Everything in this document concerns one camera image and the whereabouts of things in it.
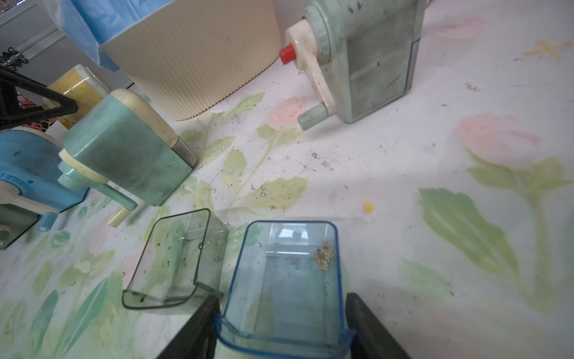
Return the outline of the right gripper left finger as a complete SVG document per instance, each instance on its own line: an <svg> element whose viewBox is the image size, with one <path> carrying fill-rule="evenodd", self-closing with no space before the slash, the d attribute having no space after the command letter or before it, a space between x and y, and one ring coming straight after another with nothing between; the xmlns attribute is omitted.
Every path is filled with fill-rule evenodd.
<svg viewBox="0 0 574 359"><path fill-rule="evenodd" d="M157 358L213 359L217 345L215 317L220 312L219 298L210 295Z"/></svg>

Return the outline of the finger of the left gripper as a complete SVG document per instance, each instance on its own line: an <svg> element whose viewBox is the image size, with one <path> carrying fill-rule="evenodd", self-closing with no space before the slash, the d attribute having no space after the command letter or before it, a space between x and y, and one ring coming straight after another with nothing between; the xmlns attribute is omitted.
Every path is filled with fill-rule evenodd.
<svg viewBox="0 0 574 359"><path fill-rule="evenodd" d="M1 67L1 131L72 115L78 110L74 99Z"/></svg>

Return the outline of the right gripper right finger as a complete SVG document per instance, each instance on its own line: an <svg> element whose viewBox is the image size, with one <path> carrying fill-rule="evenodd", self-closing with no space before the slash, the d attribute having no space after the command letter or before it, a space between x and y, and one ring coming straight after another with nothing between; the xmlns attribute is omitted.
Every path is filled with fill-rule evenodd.
<svg viewBox="0 0 574 359"><path fill-rule="evenodd" d="M355 332L351 342L352 359L410 359L357 293L347 294L345 315L349 329Z"/></svg>

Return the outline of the blue pencil sharpener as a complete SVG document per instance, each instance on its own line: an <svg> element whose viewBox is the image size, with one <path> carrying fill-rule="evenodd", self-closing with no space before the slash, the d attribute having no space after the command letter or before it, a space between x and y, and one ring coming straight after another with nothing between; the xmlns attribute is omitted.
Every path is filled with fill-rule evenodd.
<svg viewBox="0 0 574 359"><path fill-rule="evenodd" d="M88 187L58 182L61 146L42 131L15 127L1 133L1 203L40 216L38 230L52 229L58 215L81 203Z"/></svg>

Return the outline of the yellow pencil sharpener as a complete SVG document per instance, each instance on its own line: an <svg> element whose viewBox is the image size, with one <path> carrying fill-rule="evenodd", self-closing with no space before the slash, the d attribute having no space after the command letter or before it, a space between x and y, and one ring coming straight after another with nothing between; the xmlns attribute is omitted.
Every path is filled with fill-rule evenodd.
<svg viewBox="0 0 574 359"><path fill-rule="evenodd" d="M79 107L76 113L57 118L68 130L111 92L109 86L81 64L70 69L48 88L74 100Z"/></svg>

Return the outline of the translucent green shavings tray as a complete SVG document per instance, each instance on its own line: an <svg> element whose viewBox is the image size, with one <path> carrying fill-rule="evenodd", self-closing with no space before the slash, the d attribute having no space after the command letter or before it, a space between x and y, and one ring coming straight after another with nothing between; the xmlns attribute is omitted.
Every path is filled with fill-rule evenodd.
<svg viewBox="0 0 574 359"><path fill-rule="evenodd" d="M122 305L132 311L190 311L222 298L227 226L207 208L160 218L153 226Z"/></svg>

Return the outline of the translucent blue shavings tray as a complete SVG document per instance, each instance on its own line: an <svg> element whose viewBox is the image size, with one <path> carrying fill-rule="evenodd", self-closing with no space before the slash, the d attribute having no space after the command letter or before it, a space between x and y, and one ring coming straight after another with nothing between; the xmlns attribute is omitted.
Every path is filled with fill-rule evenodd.
<svg viewBox="0 0 574 359"><path fill-rule="evenodd" d="M219 341L262 358L344 358L355 333L345 323L339 238L329 221L250 223Z"/></svg>

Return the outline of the grey-green pencil sharpener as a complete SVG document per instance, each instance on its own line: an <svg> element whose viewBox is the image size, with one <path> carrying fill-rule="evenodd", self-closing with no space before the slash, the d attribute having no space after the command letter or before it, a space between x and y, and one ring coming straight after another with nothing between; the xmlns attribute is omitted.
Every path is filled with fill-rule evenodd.
<svg viewBox="0 0 574 359"><path fill-rule="evenodd" d="M318 105L302 130L339 116L353 124L412 87L426 1L308 1L279 56L305 73Z"/></svg>

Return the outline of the dark green pencil sharpener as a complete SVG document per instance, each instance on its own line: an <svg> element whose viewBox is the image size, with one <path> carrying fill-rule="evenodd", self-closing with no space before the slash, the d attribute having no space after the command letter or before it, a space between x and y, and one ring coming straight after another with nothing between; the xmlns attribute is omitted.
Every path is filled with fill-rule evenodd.
<svg viewBox="0 0 574 359"><path fill-rule="evenodd" d="M5 250L40 218L37 213L12 204L2 204L0 210L1 250Z"/></svg>

